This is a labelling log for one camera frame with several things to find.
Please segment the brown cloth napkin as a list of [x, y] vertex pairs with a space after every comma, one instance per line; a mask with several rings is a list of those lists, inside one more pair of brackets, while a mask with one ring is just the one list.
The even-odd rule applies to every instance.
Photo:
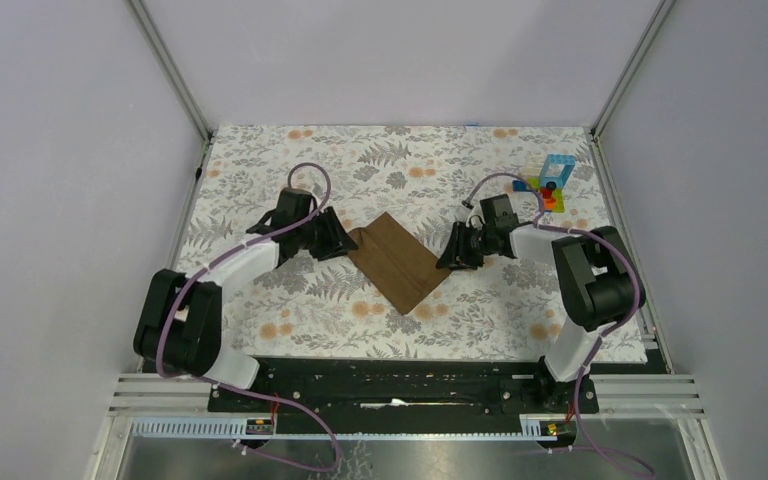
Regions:
[[388, 213], [348, 235], [357, 245], [348, 257], [401, 315], [409, 314], [451, 275], [439, 269], [438, 257]]

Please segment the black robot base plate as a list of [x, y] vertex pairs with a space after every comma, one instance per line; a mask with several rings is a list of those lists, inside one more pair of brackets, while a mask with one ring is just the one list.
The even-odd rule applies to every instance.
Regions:
[[575, 388], [548, 382], [539, 362], [313, 360], [265, 357], [253, 397], [211, 390], [210, 413], [309, 419], [264, 398], [294, 400], [336, 422], [405, 418], [438, 424], [478, 416], [548, 414], [565, 418]]

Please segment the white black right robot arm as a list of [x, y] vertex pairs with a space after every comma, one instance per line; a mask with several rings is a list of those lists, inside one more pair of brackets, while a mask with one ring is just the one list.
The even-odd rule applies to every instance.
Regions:
[[645, 303], [645, 290], [616, 227], [563, 229], [522, 222], [506, 194], [480, 201], [477, 225], [456, 221], [438, 269], [477, 270], [487, 256], [552, 266], [567, 320], [541, 360], [535, 402], [557, 412], [573, 398], [570, 382], [589, 372], [604, 337], [628, 323]]

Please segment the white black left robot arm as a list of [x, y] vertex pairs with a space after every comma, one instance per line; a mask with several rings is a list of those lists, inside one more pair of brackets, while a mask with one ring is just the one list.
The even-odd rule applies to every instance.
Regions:
[[357, 247], [334, 208], [323, 206], [310, 192], [285, 188], [276, 206], [247, 229], [240, 245], [192, 274], [162, 269], [153, 275], [133, 349], [161, 375], [230, 386], [242, 408], [259, 410], [269, 401], [271, 387], [257, 375], [259, 362], [224, 339], [226, 300], [301, 251], [324, 261]]

